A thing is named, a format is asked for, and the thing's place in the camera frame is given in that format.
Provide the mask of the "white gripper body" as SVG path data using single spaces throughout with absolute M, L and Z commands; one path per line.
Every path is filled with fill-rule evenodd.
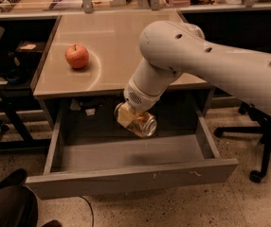
M 160 98 L 160 96 L 150 96 L 143 93 L 132 79 L 128 81 L 123 95 L 125 101 L 140 113 L 150 110 Z

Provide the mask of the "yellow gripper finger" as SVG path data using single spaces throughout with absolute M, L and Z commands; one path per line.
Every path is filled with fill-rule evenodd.
M 123 103 L 117 110 L 117 122 L 123 126 L 128 127 L 138 116 L 138 112 L 128 103 Z

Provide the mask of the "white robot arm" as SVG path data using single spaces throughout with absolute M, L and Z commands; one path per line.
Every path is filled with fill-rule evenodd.
M 124 90 L 126 126 L 182 74 L 192 74 L 271 116 L 271 54 L 214 44 L 187 23 L 157 21 L 139 39 L 142 60 Z

